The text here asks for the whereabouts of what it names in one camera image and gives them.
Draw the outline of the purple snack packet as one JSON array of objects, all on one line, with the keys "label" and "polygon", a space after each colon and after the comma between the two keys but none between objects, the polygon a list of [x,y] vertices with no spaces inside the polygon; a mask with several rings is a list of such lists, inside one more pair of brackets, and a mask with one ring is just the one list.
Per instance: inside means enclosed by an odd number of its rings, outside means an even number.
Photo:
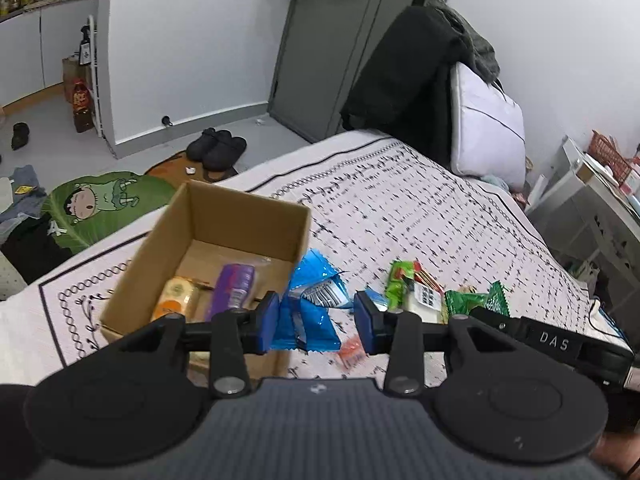
[{"label": "purple snack packet", "polygon": [[242,309],[253,298],[255,280],[254,266],[226,264],[218,275],[204,320],[210,321],[216,314],[227,310]]}]

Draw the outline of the orange biscuit packet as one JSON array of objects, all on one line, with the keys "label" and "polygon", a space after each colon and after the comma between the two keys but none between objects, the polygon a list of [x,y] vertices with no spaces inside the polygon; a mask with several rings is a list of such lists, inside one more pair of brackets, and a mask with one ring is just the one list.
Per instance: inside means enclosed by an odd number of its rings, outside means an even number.
[{"label": "orange biscuit packet", "polygon": [[173,313],[181,314],[190,320],[193,318],[199,299],[200,288],[198,284],[190,278],[174,276],[165,283],[151,315],[151,320],[155,321]]}]

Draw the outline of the small blue snack packet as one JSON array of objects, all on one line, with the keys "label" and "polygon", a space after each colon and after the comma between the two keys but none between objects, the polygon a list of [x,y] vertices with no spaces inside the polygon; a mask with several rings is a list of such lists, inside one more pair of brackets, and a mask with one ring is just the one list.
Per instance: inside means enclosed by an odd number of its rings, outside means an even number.
[{"label": "small blue snack packet", "polygon": [[388,310],[388,299],[384,294],[377,292],[371,287],[366,288],[366,294],[380,312],[386,312]]}]

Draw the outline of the white snack packet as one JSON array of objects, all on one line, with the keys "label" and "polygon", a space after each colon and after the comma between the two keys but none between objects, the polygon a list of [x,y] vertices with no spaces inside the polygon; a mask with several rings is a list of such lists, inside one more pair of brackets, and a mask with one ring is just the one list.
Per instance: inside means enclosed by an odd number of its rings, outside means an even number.
[{"label": "white snack packet", "polygon": [[406,286],[402,308],[416,314],[423,323],[445,323],[446,308],[442,304],[442,293],[431,286],[411,281]]}]

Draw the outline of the pink snack packet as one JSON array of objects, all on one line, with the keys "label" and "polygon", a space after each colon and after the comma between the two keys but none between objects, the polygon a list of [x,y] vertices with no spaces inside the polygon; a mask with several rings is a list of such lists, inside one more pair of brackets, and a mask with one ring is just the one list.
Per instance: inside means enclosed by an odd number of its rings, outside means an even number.
[{"label": "pink snack packet", "polygon": [[342,342],[337,355],[344,370],[352,370],[367,357],[367,352],[364,351],[360,338],[352,336]]}]

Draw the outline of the green striped snack packet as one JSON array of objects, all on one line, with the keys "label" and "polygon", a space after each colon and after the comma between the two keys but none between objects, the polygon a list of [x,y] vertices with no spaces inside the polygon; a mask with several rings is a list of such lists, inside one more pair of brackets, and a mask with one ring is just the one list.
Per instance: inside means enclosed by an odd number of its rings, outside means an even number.
[{"label": "green striped snack packet", "polygon": [[510,315],[509,305],[499,281],[493,282],[488,292],[477,292],[473,287],[467,287],[465,290],[447,290],[445,306],[449,316],[469,315],[475,308],[484,308],[505,316]]}]

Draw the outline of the brown cardboard box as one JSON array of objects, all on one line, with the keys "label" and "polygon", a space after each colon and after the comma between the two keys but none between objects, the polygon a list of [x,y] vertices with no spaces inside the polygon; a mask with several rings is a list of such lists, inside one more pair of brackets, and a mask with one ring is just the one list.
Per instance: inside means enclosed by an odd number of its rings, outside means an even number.
[{"label": "brown cardboard box", "polygon": [[149,324],[171,278],[205,288],[190,321],[205,318],[218,275],[230,263],[254,266],[254,297],[282,296],[306,254],[311,211],[296,203],[200,182],[181,185],[138,248],[101,315],[101,332],[118,341]]}]

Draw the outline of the white patterned bed blanket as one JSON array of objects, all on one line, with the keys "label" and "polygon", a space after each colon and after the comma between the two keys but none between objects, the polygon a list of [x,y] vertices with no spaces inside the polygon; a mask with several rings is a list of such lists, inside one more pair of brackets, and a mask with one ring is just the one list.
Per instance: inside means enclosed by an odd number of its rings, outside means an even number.
[{"label": "white patterned bed blanket", "polygon": [[[309,207],[309,244],[350,290],[381,289],[393,261],[418,260],[446,289],[500,283],[514,316],[620,342],[507,192],[397,140],[345,133],[227,186]],[[146,214],[2,302],[2,382],[35,384],[104,345],[100,315],[157,218]]]}]

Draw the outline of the white desk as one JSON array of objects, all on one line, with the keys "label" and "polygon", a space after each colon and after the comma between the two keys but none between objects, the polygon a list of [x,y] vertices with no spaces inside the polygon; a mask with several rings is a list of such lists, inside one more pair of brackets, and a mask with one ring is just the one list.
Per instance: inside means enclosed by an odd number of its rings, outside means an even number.
[{"label": "white desk", "polygon": [[572,139],[563,140],[550,183],[526,216],[565,269],[584,282],[592,269],[605,276],[610,312],[639,297],[639,216]]}]

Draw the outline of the black slippers pair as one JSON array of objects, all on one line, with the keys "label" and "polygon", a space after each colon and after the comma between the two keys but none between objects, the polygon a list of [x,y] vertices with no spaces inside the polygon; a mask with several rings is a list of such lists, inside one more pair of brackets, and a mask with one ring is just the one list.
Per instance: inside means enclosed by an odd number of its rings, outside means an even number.
[{"label": "black slippers pair", "polygon": [[246,148],[246,140],[232,136],[229,130],[207,128],[186,147],[186,158],[200,162],[207,171],[223,172],[234,166]]}]

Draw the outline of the green cartoon floor mat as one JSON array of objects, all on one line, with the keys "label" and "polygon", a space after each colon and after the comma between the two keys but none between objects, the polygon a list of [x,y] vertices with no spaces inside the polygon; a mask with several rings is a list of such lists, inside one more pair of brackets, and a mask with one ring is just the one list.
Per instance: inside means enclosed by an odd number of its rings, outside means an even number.
[{"label": "green cartoon floor mat", "polygon": [[42,206],[48,234],[74,254],[96,244],[151,211],[166,206],[176,189],[131,171],[85,176],[55,188]]}]

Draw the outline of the red basket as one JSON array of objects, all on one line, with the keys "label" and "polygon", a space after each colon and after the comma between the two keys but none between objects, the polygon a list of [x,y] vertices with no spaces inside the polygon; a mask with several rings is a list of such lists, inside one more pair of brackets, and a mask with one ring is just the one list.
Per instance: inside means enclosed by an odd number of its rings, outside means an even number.
[{"label": "red basket", "polygon": [[631,173],[630,162],[617,151],[614,141],[597,130],[592,132],[587,153],[602,166],[609,166],[618,184],[623,184]]}]

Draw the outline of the black jacket on chair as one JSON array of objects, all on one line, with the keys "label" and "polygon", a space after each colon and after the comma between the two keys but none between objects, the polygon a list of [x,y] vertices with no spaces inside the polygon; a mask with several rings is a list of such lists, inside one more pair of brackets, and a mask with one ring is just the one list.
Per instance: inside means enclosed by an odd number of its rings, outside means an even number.
[{"label": "black jacket on chair", "polygon": [[349,91],[342,127],[378,130],[450,166],[450,70],[468,66],[498,84],[495,49],[445,0],[408,6],[386,30]]}]

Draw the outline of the dark soda bottle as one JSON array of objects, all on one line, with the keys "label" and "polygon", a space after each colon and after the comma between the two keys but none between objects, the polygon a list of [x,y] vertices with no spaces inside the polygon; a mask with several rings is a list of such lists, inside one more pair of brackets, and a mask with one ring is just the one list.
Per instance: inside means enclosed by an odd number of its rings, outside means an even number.
[{"label": "dark soda bottle", "polygon": [[92,97],[81,79],[74,81],[72,93],[74,126],[78,133],[84,133],[94,127],[92,118]]}]

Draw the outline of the grey door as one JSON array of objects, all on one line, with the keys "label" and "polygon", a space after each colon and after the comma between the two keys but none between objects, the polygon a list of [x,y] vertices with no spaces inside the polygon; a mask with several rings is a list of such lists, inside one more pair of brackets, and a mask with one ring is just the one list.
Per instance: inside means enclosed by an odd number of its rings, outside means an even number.
[{"label": "grey door", "polygon": [[309,142],[341,130],[349,90],[390,23],[430,0],[291,0],[268,113]]}]

